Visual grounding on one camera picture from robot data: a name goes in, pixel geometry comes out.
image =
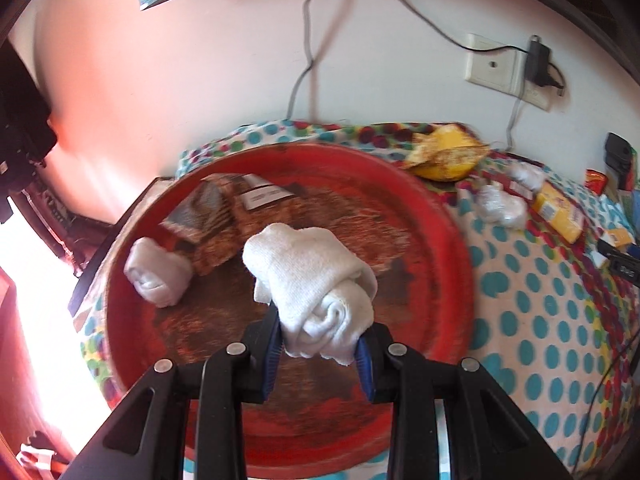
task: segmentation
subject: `black power adapter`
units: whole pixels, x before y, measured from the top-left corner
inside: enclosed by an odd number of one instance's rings
[[[553,86],[558,89],[558,95],[562,95],[564,85],[549,74],[550,58],[551,49],[542,44],[539,36],[534,36],[529,41],[527,59],[524,63],[524,79],[537,86]]]

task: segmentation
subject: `red tray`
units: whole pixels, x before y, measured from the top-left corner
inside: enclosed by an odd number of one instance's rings
[[[252,300],[254,280],[239,255],[196,277],[181,302],[166,309],[142,300],[124,276],[137,238],[174,248],[177,239],[159,223],[211,173],[254,173],[308,197],[309,213],[294,227],[328,227],[372,265],[379,283],[375,317],[394,339],[434,360],[453,363],[464,356],[474,317],[472,270],[462,236],[438,198],[375,156],[330,144],[276,144],[188,174],[127,235],[106,288],[111,367],[124,389],[159,358],[206,358],[238,340],[265,312]],[[390,420],[388,406],[366,402],[354,366],[283,356],[270,400],[243,410],[248,474],[309,478],[352,467],[388,447]]]

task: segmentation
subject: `wall switch plate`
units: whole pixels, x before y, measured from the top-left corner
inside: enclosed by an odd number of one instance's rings
[[[502,46],[501,43],[475,34],[469,35],[467,44],[471,48],[480,49]],[[522,89],[526,58],[527,54],[515,49],[499,50],[487,54],[469,52],[466,60],[465,79],[471,83],[517,97]],[[522,100],[548,111],[553,89],[551,87],[541,88],[530,81],[524,83],[525,90]]]

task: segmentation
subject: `silver screw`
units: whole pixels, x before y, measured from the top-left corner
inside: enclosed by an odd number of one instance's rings
[[[154,370],[159,374],[164,374],[173,367],[174,364],[169,359],[160,359],[156,364],[154,364]]]
[[[388,350],[391,355],[395,355],[396,357],[401,357],[406,354],[406,346],[402,343],[391,343]]]
[[[226,353],[229,355],[240,355],[246,350],[244,343],[231,343],[226,347]]]
[[[465,372],[477,372],[480,369],[480,363],[472,357],[462,359],[462,369]]]

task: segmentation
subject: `wall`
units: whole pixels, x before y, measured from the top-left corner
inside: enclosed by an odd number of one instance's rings
[[[68,205],[115,221],[179,153],[240,124],[282,118],[305,65],[303,0],[34,0],[12,41],[54,110],[47,177]],[[606,132],[640,144],[640,88],[590,38],[535,0],[412,0],[449,34],[525,47],[539,34],[568,92],[527,105],[517,152],[581,180]],[[463,121],[504,140],[514,98],[467,83],[466,53],[396,0],[314,0],[322,52],[296,118]]]

